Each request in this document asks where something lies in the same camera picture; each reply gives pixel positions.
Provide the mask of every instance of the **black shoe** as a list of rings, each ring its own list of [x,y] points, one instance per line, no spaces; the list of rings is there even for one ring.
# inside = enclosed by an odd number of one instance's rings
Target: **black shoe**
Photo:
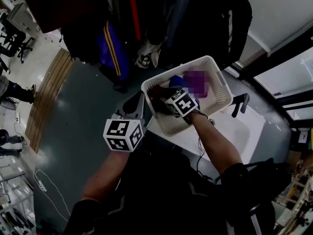
[[[22,152],[22,149],[18,149],[17,152],[18,152],[18,154],[17,154],[16,157],[18,158],[20,156],[21,152]]]
[[[36,85],[33,84],[29,90],[32,91],[33,94],[35,94],[36,93]]]
[[[24,137],[23,136],[20,136],[19,137],[19,142],[21,143],[21,142],[23,142],[24,141]]]

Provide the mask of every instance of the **power strip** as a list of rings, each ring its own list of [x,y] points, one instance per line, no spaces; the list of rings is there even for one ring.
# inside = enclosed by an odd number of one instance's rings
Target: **power strip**
[[[41,182],[41,180],[39,180],[38,183],[39,183],[40,190],[42,190],[42,191],[47,191],[47,189],[45,188],[45,186],[44,186],[44,184]]]
[[[16,112],[16,115],[15,115],[15,123],[21,123],[20,113],[19,113],[19,112]]]

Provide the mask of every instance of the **wooden floor strip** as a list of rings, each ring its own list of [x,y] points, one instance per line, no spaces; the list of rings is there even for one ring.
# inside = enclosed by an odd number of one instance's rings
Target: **wooden floor strip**
[[[50,116],[54,100],[73,66],[68,51],[61,49],[53,60],[38,91],[27,122],[26,136],[30,146],[37,153],[45,124]]]
[[[33,128],[33,124],[34,124],[34,120],[36,120],[36,111],[37,111],[37,106],[40,105],[40,101],[41,101],[41,95],[42,92],[45,90],[46,86],[47,86],[47,82],[49,81],[51,75],[52,75],[52,70],[55,69],[56,65],[60,62],[60,59],[62,58],[62,56],[65,54],[65,50],[61,49],[58,54],[55,56],[54,60],[52,61],[47,73],[45,74],[45,77],[43,79],[43,82],[41,83],[41,86],[38,90],[37,93],[37,98],[36,101],[33,104],[33,107],[31,108],[30,114],[29,114],[29,118],[27,121],[27,128],[25,131],[25,134],[28,138],[32,137],[33,133],[31,131],[34,130]]]

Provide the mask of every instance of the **white plastic basket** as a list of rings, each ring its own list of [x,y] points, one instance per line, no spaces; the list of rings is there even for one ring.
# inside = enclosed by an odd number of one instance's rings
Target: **white plastic basket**
[[[232,103],[233,98],[225,78],[214,59],[210,56],[198,58],[144,81],[141,85],[141,90],[144,92],[149,108],[156,118],[162,132],[167,136],[173,136],[181,131],[184,131],[190,127],[190,125],[188,125],[181,117],[176,118],[171,115],[156,112],[153,109],[148,96],[148,91],[155,85],[160,85],[165,88],[168,87],[172,76],[183,75],[187,70],[194,66],[198,66],[200,71],[206,71],[210,76],[209,93],[206,98],[199,99],[200,109],[203,112],[210,116]]]

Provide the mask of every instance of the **person's leg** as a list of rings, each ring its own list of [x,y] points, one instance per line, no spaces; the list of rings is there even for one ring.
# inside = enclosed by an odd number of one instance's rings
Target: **person's leg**
[[[6,89],[3,97],[14,97],[23,102],[33,103],[34,102],[34,94],[31,90],[24,90],[17,83],[13,83],[9,81],[9,86]]]
[[[0,57],[0,68],[5,70],[7,73],[10,73],[8,66],[4,63],[4,61],[1,59],[1,57]]]
[[[8,141],[9,143],[21,143],[23,142],[24,138],[23,137],[20,137],[20,136],[12,136],[12,137],[9,137]]]
[[[14,156],[14,157],[18,157],[19,153],[22,150],[16,150],[16,149],[5,149],[0,147],[0,157],[1,156]]]

